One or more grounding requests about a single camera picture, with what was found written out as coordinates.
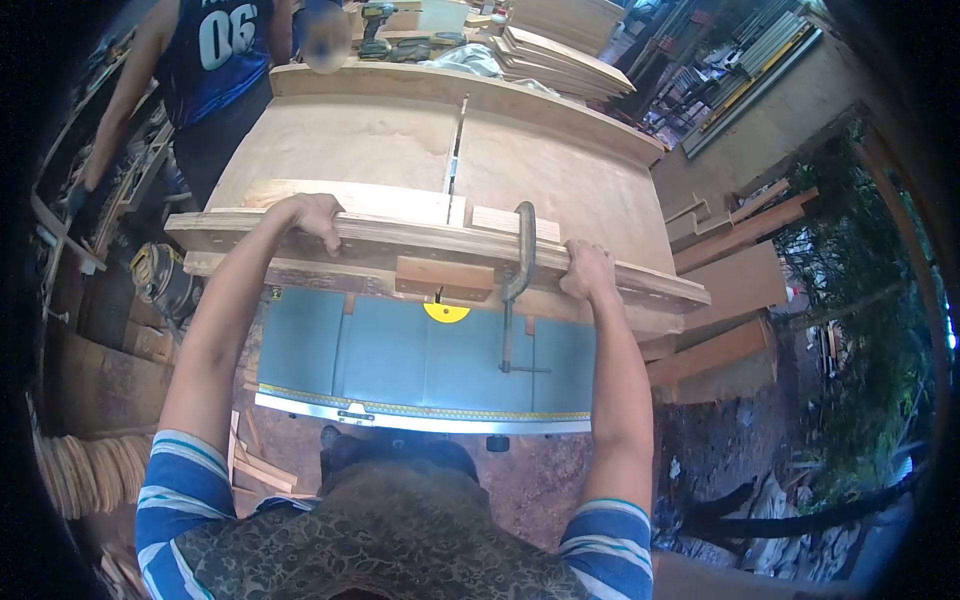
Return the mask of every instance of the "table saw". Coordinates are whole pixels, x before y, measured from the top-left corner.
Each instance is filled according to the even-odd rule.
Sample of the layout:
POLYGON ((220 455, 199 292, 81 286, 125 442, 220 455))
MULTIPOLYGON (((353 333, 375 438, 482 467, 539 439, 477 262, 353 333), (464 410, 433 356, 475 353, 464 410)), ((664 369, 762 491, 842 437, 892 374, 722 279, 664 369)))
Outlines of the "table saw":
POLYGON ((415 65, 286 65, 271 85, 204 212, 166 226, 184 269, 211 276, 272 202, 327 192, 346 209, 339 257, 294 230, 271 262, 257 404, 421 431, 586 431, 592 313, 557 285, 569 262, 560 239, 614 253, 639 341, 683 331, 683 314, 709 304, 703 286, 675 276, 653 138, 545 93, 415 65), (521 201, 559 235, 536 240, 510 330, 513 363, 537 371, 503 372, 500 290, 519 264, 508 217, 521 201), (502 218, 481 227, 481 206, 502 218), (417 261, 436 273, 411 281, 404 266, 417 261), (470 310, 436 321, 424 309, 436 296, 470 310))

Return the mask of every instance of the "man in blue jersey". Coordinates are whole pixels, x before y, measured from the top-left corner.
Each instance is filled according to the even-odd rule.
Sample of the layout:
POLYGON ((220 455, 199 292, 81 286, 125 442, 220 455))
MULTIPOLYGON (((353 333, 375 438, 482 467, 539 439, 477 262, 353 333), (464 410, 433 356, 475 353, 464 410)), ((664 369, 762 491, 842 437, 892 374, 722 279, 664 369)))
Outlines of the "man in blue jersey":
POLYGON ((137 559, 154 598, 649 599, 653 407, 616 290, 613 258, 567 243, 561 288, 596 327, 593 459, 559 554, 492 519, 458 445, 419 451, 335 438, 322 499, 269 498, 238 520, 228 483, 233 379, 263 279, 299 228, 337 255, 328 194, 274 204, 217 268, 187 331, 136 512, 137 559))
POLYGON ((152 77, 177 128, 177 165, 202 209, 270 103, 270 60, 290 60, 291 6, 292 0, 158 0, 136 28, 68 210, 76 213, 101 183, 152 77))

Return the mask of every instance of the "blue striped sleeve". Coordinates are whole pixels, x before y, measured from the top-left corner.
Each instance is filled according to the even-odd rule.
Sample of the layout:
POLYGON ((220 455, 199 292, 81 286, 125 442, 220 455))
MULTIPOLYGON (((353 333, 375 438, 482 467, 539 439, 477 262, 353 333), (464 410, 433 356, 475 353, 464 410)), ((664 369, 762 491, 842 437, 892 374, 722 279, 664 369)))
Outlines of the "blue striped sleeve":
POLYGON ((594 598, 653 597, 650 519, 636 504, 590 500, 566 526, 560 554, 594 598))
POLYGON ((173 539, 213 520, 233 520, 227 461, 189 434, 156 432, 136 505, 137 562, 155 599, 209 598, 173 539))

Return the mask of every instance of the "blue saw table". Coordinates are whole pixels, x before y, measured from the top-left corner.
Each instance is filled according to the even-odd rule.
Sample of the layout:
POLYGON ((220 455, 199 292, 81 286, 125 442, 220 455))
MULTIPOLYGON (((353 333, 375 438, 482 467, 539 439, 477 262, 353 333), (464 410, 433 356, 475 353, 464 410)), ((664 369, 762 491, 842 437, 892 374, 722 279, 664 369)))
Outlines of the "blue saw table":
POLYGON ((513 364, 499 369, 503 315, 471 310, 452 324, 422 304, 290 287, 264 321, 256 403, 358 425, 442 433, 589 431, 595 336, 590 325, 513 323, 513 364))

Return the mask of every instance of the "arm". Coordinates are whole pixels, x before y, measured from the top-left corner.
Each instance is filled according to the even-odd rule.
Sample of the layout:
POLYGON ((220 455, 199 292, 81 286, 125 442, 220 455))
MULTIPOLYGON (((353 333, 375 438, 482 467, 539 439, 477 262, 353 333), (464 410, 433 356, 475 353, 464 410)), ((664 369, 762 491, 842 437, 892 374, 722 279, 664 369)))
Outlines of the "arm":
POLYGON ((623 299, 616 291, 613 258, 582 240, 567 242, 570 269, 561 288, 587 300, 596 327, 593 375, 593 462, 583 501, 617 498, 648 515, 653 489, 653 399, 650 381, 623 299))
POLYGON ((156 62, 177 29, 179 10, 178 0, 161 0, 147 12, 137 26, 120 80, 97 127, 93 151, 81 179, 77 182, 77 185, 82 183, 87 192, 96 189, 113 161, 117 146, 127 132, 133 109, 147 90, 147 85, 154 76, 156 62))
POLYGON ((270 21, 270 58, 274 66, 290 62, 294 47, 293 0, 274 0, 274 17, 270 21))
POLYGON ((327 251, 336 256, 340 238, 333 215, 340 210, 329 194, 282 200, 224 258, 183 339, 157 430, 191 434, 227 456, 233 375, 270 260, 291 227, 322 237, 327 251))

